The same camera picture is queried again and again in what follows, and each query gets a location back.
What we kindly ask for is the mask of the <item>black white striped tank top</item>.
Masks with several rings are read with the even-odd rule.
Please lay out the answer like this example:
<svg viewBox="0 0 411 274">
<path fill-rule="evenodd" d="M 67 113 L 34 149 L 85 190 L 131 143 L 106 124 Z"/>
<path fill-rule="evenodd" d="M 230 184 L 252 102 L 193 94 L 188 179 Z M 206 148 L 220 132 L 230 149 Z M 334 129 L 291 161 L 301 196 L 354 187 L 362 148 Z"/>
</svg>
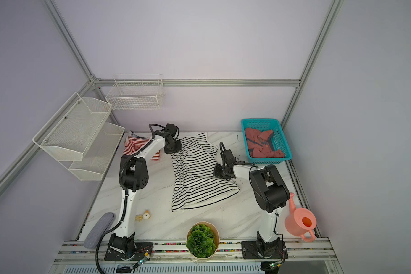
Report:
<svg viewBox="0 0 411 274">
<path fill-rule="evenodd" d="M 175 175 L 172 212 L 210 206 L 240 192 L 235 182 L 213 174 L 218 148 L 208 141 L 207 133 L 180 141 L 182 149 L 171 155 Z"/>
</svg>

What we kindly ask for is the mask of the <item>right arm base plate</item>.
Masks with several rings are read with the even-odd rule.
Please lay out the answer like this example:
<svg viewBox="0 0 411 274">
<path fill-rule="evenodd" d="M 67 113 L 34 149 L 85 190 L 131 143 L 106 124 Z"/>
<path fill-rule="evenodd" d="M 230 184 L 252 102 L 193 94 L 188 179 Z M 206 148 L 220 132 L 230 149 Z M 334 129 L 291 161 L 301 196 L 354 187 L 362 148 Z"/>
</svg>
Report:
<svg viewBox="0 0 411 274">
<path fill-rule="evenodd" d="M 243 259 L 288 259 L 285 242 L 276 239 L 270 243 L 262 241 L 243 241 Z"/>
</svg>

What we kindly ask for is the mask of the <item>teal plastic basket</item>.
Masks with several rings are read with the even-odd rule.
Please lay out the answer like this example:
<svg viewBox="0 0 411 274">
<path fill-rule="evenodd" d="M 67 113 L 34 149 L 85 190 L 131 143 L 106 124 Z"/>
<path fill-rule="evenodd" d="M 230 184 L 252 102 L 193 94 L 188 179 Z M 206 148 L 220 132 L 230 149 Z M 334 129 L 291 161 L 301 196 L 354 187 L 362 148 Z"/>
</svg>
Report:
<svg viewBox="0 0 411 274">
<path fill-rule="evenodd" d="M 291 149 L 288 145 L 284 131 L 280 125 L 280 122 L 277 119 L 271 118 L 247 118 L 241 120 L 241 126 L 243 130 L 243 138 L 245 143 L 245 150 L 248 157 L 248 161 L 253 164 L 280 164 L 282 162 L 292 159 Z M 245 140 L 244 130 L 246 128 L 253 128 L 260 131 L 273 130 L 274 137 L 272 138 L 272 143 L 274 148 L 282 150 L 285 153 L 284 158 L 252 158 L 248 153 L 247 141 Z"/>
</svg>

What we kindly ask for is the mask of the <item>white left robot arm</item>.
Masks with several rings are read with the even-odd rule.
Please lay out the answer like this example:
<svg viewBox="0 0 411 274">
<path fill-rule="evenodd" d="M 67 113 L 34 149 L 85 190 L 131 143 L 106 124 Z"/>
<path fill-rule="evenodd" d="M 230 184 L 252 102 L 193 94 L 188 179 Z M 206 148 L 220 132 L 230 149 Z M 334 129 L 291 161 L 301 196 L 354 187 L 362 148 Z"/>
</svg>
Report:
<svg viewBox="0 0 411 274">
<path fill-rule="evenodd" d="M 147 164 L 160 150 L 166 154 L 174 154 L 181 150 L 182 144 L 178 140 L 179 127 L 168 123 L 165 126 L 149 124 L 151 138 L 136 152 L 123 155 L 119 170 L 119 185 L 123 190 L 120 217 L 117 224 L 103 232 L 95 250 L 95 264 L 100 274 L 104 270 L 99 263 L 99 249 L 104 237 L 109 234 L 107 252 L 113 252 L 119 259 L 132 259 L 139 252 L 135 240 L 135 214 L 139 190 L 144 189 L 149 181 Z"/>
</svg>

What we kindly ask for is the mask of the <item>dark red tank top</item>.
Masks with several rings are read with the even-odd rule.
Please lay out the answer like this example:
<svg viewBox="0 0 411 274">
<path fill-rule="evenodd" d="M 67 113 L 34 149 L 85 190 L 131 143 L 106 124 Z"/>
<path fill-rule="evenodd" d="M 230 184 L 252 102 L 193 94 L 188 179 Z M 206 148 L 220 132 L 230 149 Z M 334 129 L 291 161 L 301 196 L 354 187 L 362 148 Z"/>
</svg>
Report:
<svg viewBox="0 0 411 274">
<path fill-rule="evenodd" d="M 245 140 L 250 157 L 252 158 L 284 158 L 285 153 L 275 149 L 272 143 L 273 130 L 260 131 L 253 128 L 244 130 Z"/>
</svg>

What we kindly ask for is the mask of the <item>small yellow white toy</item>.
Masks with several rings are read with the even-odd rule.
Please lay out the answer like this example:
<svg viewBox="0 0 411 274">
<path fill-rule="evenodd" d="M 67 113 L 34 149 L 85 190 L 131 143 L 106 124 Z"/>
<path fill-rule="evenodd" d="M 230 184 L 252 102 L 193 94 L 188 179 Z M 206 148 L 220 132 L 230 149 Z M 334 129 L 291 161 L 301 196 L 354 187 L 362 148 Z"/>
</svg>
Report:
<svg viewBox="0 0 411 274">
<path fill-rule="evenodd" d="M 136 221 L 148 220 L 151 217 L 149 210 L 146 210 L 144 213 L 139 214 L 135 217 Z"/>
</svg>

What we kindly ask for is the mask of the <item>aluminium front rail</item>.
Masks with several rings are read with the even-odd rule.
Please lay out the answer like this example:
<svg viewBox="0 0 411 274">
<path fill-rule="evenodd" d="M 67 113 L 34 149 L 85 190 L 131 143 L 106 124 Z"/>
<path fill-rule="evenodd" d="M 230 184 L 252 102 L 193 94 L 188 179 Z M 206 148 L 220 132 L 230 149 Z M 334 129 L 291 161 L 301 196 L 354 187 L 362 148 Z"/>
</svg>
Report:
<svg viewBox="0 0 411 274">
<path fill-rule="evenodd" d="M 151 263 L 220 263 L 243 260 L 244 239 L 224 239 L 218 251 L 209 259 L 196 259 L 188 252 L 185 240 L 157 240 L 151 253 Z M 318 238 L 306 243 L 297 238 L 285 239 L 290 261 L 337 261 L 338 258 L 327 238 Z M 94 264 L 95 251 L 84 248 L 83 242 L 64 242 L 54 260 L 54 264 Z"/>
</svg>

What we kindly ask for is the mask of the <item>pink watering can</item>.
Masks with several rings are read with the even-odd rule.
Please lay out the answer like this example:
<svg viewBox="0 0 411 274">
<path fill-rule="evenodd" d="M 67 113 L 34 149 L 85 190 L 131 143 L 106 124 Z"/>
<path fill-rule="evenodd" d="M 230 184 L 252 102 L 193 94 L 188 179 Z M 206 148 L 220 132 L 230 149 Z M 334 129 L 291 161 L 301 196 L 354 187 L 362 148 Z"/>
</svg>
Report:
<svg viewBox="0 0 411 274">
<path fill-rule="evenodd" d="M 285 219 L 285 228 L 293 236 L 301 237 L 305 242 L 310 243 L 316 240 L 314 229 L 317 226 L 315 215 L 306 208 L 297 208 L 294 203 L 295 194 L 290 193 L 289 210 L 290 214 Z"/>
</svg>

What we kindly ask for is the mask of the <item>red white striped tank top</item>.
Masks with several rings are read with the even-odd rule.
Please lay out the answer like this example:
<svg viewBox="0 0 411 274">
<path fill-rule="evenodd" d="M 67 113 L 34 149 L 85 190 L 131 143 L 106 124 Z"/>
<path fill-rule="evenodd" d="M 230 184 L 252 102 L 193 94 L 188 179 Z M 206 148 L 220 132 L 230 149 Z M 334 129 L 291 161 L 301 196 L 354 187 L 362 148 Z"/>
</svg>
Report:
<svg viewBox="0 0 411 274">
<path fill-rule="evenodd" d="M 133 155 L 148 144 L 150 139 L 149 137 L 140 137 L 134 132 L 128 131 L 124 141 L 123 155 Z"/>
</svg>

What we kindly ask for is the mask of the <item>green plant in pot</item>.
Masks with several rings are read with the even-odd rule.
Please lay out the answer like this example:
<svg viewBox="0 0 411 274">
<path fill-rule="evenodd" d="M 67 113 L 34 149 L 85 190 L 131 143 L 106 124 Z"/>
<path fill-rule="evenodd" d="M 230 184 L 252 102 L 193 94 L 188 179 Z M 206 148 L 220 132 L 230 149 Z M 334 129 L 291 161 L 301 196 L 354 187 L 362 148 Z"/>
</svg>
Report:
<svg viewBox="0 0 411 274">
<path fill-rule="evenodd" d="M 186 247 L 197 259 L 212 257 L 217 252 L 219 243 L 218 230 L 213 224 L 206 221 L 194 224 L 186 236 Z"/>
</svg>

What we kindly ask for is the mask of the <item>grey oval pad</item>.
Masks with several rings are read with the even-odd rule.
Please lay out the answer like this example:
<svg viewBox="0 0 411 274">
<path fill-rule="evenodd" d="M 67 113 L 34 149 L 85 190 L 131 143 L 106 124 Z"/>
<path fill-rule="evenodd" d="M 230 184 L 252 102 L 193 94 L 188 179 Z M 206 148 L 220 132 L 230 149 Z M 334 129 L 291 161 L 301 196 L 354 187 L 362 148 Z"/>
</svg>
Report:
<svg viewBox="0 0 411 274">
<path fill-rule="evenodd" d="M 96 222 L 95 226 L 91 229 L 86 239 L 84 240 L 83 246 L 86 249 L 96 249 L 100 238 L 103 234 L 111 227 L 115 218 L 115 214 L 112 212 L 105 213 Z"/>
</svg>

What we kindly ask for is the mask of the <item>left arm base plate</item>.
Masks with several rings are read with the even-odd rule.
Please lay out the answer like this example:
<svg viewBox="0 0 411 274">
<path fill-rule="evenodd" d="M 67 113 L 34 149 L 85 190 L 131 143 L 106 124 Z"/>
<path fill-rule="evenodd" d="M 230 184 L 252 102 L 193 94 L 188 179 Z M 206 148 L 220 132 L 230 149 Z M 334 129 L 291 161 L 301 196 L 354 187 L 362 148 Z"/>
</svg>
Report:
<svg viewBox="0 0 411 274">
<path fill-rule="evenodd" d="M 152 253 L 152 242 L 130 242 L 109 244 L 106 251 L 105 261 L 139 261 L 145 257 L 145 253 Z"/>
</svg>

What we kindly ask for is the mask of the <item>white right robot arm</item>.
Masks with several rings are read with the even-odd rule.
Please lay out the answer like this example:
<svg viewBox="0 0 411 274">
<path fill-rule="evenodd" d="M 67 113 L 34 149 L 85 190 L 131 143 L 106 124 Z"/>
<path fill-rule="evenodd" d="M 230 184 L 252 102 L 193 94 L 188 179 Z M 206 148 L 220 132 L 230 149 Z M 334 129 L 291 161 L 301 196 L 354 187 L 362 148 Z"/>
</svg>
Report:
<svg viewBox="0 0 411 274">
<path fill-rule="evenodd" d="M 273 164 L 258 167 L 252 163 L 238 160 L 231 150 L 219 143 L 222 164 L 216 164 L 213 175 L 231 180 L 244 179 L 249 182 L 257 205 L 263 210 L 261 225 L 255 241 L 243 241 L 244 259 L 280 259 L 288 258 L 283 234 L 277 231 L 277 225 L 291 195 L 282 176 Z"/>
</svg>

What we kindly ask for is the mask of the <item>white mesh lower shelf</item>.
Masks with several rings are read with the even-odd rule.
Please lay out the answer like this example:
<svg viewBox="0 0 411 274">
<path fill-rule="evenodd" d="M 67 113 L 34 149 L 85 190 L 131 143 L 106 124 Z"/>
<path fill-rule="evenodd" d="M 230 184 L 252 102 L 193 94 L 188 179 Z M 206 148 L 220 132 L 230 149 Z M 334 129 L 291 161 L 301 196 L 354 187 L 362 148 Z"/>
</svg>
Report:
<svg viewBox="0 0 411 274">
<path fill-rule="evenodd" d="M 124 127 L 105 123 L 84 156 L 83 161 L 73 162 L 68 170 L 81 181 L 101 181 L 115 155 L 123 134 Z"/>
</svg>

